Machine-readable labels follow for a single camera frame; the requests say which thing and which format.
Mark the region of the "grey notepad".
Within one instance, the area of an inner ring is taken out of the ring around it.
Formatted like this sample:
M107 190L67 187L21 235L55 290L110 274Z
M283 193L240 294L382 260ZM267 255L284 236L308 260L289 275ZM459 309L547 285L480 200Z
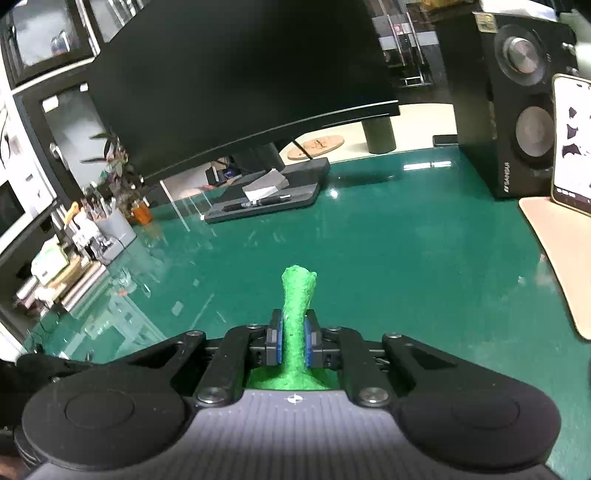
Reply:
M271 169L266 174L263 174L262 177L244 186L242 191L247 200L254 201L276 194L288 186L290 186L290 181L287 177L281 174L280 171Z

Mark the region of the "orange jar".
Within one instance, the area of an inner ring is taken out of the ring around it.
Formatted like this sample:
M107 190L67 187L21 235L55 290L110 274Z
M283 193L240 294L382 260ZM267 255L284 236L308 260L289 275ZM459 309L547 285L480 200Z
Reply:
M142 200L133 202L131 215L140 225L147 225L153 220L149 207Z

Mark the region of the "pale green kettle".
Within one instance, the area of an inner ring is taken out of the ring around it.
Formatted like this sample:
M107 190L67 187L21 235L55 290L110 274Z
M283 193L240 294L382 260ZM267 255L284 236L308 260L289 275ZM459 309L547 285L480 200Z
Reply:
M590 17L585 16L577 9L571 12L563 12L559 16L560 21L571 27L576 41L572 52L575 54L578 63L577 75L591 79L591 24Z

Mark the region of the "tan cork mouse pad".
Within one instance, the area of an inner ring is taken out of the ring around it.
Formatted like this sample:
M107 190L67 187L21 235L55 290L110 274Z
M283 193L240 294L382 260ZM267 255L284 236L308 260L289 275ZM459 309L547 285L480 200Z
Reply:
M590 217L547 197L522 198L518 204L554 269L577 332L589 341Z

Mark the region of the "potted plant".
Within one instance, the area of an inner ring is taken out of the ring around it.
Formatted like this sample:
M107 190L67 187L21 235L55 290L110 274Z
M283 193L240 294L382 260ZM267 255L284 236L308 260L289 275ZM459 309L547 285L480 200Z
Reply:
M85 196L101 196L104 200L114 198L115 205L123 212L142 198L143 177L131 164L129 155L119 137L113 132L100 132L89 137L102 143L102 155L81 160L81 164L102 164L97 181L91 181L81 191Z

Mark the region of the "stack of books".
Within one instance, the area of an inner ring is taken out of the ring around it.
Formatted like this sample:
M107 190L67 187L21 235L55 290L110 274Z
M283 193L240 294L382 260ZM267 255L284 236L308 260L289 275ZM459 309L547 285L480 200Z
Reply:
M71 312L86 292L108 273L98 261L76 257L46 285L29 277L16 291L14 306L28 315L44 316L48 310Z

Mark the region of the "smartphone with white screen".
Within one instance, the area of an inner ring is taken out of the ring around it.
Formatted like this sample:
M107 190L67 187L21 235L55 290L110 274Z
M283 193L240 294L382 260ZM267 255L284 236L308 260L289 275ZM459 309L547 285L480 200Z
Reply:
M555 153L552 199L590 215L590 81L557 74L552 80Z

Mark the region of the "round wooden coaster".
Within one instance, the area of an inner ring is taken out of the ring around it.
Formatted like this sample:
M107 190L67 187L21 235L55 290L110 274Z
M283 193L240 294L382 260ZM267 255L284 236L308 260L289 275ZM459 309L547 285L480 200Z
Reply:
M307 141L294 141L294 147L287 152L290 160L310 160L335 151L345 144L345 139L339 135L328 135L312 138Z

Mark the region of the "black speaker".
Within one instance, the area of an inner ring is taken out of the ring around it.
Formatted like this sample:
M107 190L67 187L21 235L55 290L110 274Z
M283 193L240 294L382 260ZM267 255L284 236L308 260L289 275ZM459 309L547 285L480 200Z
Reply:
M571 27L465 11L436 20L435 29L463 154L496 198L549 195L552 80L577 69Z

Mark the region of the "grey desk organizer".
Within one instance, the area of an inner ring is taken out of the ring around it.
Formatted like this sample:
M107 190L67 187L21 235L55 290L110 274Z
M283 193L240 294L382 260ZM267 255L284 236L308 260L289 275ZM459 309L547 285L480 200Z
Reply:
M92 220L84 211L74 217L78 239L105 266L112 263L136 238L124 215L115 209L108 217Z

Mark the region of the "black curved monitor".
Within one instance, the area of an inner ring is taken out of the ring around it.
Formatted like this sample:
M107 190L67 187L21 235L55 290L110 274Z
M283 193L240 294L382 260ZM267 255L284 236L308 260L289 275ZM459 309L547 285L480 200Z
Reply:
M399 111L361 1L152 1L101 49L87 83L149 184Z

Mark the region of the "green cleaning cloth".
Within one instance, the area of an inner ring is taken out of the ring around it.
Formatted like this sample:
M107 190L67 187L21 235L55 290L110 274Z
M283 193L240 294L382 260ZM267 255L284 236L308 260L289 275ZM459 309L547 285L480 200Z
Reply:
M281 276L283 282L283 354L280 365L259 367L249 375L247 386L261 390L335 390L338 377L307 365L304 317L314 296L317 273L293 265Z

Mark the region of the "black pen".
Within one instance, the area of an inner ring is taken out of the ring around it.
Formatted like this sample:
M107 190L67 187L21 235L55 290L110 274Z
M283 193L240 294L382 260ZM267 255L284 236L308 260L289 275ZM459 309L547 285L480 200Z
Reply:
M290 194L269 196L269 197L259 199L259 200L254 200L254 201L245 201L242 203L233 203L233 204L229 204L229 205L224 205L221 208L221 210L224 212L233 212L233 211L255 208L255 207L276 205L276 204L290 201L290 199L291 199Z

